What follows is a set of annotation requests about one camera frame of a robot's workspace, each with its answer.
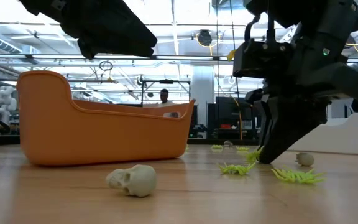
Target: white robot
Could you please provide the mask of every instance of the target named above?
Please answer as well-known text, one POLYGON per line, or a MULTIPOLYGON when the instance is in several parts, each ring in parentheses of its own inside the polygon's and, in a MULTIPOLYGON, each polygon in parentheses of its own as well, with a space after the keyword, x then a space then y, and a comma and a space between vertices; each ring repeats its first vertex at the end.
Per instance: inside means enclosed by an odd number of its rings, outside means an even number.
POLYGON ((11 111, 16 110, 17 101, 12 98, 14 88, 11 86, 2 86, 0 89, 0 120, 9 125, 11 111))

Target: small skull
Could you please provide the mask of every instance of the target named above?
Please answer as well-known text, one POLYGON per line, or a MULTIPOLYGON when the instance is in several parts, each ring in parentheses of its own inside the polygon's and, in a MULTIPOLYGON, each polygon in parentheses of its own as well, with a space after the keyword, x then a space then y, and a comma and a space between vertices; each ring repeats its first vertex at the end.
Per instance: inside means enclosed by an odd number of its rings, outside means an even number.
POLYGON ((296 161, 302 166, 311 166, 314 164, 314 157, 311 154, 300 152, 296 155, 296 161))
POLYGON ((122 189, 126 195, 146 197, 157 185, 153 167, 135 165, 129 169, 116 169, 106 177, 110 188, 122 189))

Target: wooden table surface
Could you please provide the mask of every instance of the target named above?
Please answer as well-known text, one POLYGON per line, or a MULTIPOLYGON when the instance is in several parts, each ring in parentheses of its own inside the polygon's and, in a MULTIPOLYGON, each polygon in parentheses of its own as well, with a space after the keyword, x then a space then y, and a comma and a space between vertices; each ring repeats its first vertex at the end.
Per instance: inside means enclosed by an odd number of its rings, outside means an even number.
MULTIPOLYGON (((270 165, 246 177, 221 175, 217 162, 241 164, 244 157, 190 145, 180 159, 140 162, 155 168, 158 183, 151 196, 134 198, 109 189, 104 178, 136 163, 45 168, 28 164, 19 146, 0 146, 0 223, 358 224, 358 156, 314 158, 326 181, 296 185, 278 181, 270 165)), ((294 152, 272 165, 300 168, 294 152)))

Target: orange plastic tub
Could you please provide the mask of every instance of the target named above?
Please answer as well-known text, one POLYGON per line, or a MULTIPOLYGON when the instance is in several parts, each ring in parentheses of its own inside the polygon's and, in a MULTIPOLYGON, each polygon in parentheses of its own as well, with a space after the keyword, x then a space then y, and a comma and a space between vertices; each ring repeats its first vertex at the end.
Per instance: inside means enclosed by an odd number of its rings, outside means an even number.
POLYGON ((67 80, 31 71, 17 82, 21 148, 31 163, 67 166, 169 159, 186 148, 194 100, 136 108, 72 100, 67 80), (179 118, 163 117, 179 112, 179 118))

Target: person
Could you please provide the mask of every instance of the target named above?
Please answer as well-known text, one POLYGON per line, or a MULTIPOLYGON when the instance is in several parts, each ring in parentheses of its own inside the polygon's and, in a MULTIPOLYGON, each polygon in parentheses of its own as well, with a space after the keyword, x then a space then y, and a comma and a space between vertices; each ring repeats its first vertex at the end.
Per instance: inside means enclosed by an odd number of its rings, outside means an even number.
MULTIPOLYGON (((158 107, 163 107, 163 106, 172 106, 174 105, 174 103, 170 100, 168 100, 168 95, 169 92, 167 89, 162 89, 160 91, 160 99, 161 99, 161 103, 157 103, 158 107)), ((179 112, 171 112, 171 113, 165 113, 164 117, 168 117, 168 118, 179 118, 179 112)))
POLYGON ((160 91, 161 103, 158 103, 158 107, 174 105, 174 103, 172 101, 168 100, 168 95, 169 95, 169 92, 167 89, 162 89, 160 91))

